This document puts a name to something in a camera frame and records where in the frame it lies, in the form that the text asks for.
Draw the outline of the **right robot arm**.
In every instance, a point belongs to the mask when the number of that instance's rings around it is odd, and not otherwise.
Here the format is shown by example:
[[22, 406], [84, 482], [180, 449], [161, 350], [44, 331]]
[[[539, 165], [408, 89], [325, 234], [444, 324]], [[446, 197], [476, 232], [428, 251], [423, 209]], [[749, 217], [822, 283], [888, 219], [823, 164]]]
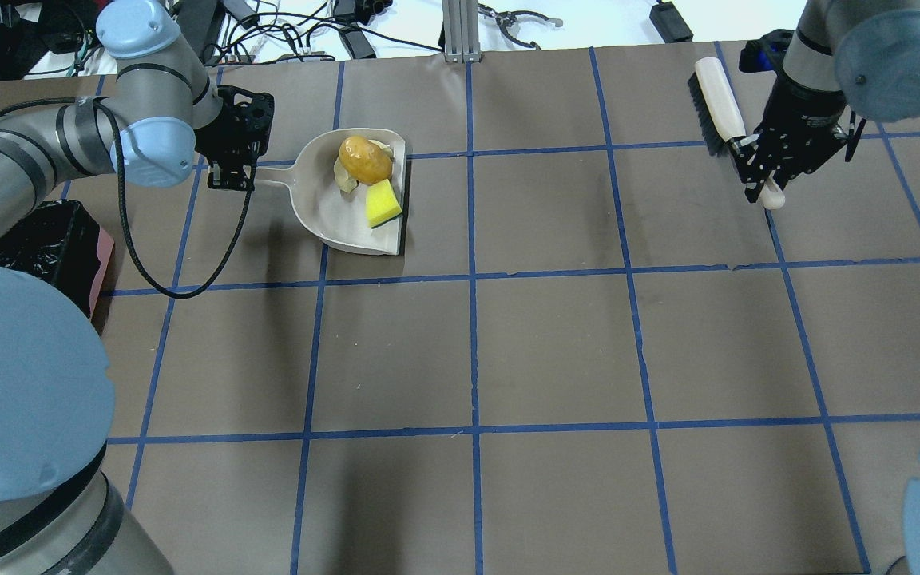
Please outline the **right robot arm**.
[[859, 571], [920, 574], [920, 1], [810, 1], [749, 41], [725, 133], [766, 208]]

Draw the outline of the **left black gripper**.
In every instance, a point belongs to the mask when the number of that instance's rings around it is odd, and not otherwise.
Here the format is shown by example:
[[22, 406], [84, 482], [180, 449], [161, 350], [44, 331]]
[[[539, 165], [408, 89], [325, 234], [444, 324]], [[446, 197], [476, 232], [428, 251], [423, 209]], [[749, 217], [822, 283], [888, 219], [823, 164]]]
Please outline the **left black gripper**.
[[208, 187], [251, 192], [258, 161], [269, 147], [275, 98], [237, 86], [219, 86], [219, 113], [195, 131], [195, 150], [208, 161]]

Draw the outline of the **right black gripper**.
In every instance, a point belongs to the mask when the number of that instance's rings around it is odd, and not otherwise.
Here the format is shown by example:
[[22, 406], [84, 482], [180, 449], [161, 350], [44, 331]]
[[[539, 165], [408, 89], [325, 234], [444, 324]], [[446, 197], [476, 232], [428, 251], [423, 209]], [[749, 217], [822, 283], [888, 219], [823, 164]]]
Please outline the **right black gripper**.
[[774, 81], [755, 131], [728, 138], [730, 158], [749, 203], [771, 184], [778, 190], [814, 173], [843, 149], [851, 136], [839, 127], [843, 91], [822, 91], [792, 80]]

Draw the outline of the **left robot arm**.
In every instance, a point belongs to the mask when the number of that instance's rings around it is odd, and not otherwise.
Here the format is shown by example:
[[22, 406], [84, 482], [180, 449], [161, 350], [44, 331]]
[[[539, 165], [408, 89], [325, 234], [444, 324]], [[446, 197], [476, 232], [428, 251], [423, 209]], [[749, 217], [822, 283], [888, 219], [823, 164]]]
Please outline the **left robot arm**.
[[[266, 153], [274, 99], [218, 87], [157, 1], [113, 1], [97, 36], [117, 94], [45, 98], [0, 110], [0, 239], [59, 184], [117, 175], [172, 187], [209, 163], [209, 185], [244, 192]], [[0, 267], [0, 574], [171, 574], [101, 470], [116, 392], [79, 305]]]

